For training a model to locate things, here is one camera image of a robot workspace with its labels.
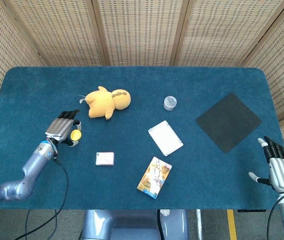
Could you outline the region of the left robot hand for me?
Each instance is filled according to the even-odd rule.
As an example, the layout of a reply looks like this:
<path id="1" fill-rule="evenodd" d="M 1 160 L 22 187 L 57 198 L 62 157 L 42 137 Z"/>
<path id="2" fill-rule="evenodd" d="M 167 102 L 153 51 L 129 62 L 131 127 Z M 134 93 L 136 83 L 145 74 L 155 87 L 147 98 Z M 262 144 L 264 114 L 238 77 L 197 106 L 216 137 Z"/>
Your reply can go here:
<path id="1" fill-rule="evenodd" d="M 79 143 L 78 139 L 68 138 L 73 130 L 72 127 L 75 126 L 77 130 L 82 130 L 81 122 L 74 119 L 78 112 L 78 109 L 63 111 L 53 120 L 45 132 L 46 139 L 49 143 L 52 143 L 55 147 L 57 147 L 58 144 L 66 144 L 70 147 L 74 147 Z"/>

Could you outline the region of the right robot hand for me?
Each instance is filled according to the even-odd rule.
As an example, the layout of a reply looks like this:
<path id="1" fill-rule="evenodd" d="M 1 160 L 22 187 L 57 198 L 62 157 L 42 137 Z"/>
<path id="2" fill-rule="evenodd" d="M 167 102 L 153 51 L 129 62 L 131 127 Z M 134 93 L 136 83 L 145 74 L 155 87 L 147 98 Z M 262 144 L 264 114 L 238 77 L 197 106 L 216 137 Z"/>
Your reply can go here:
<path id="1" fill-rule="evenodd" d="M 271 186 L 279 194 L 284 193 L 284 147 L 267 136 L 258 138 L 257 141 L 264 151 L 269 178 L 258 177 L 253 172 L 248 175 L 253 181 Z"/>

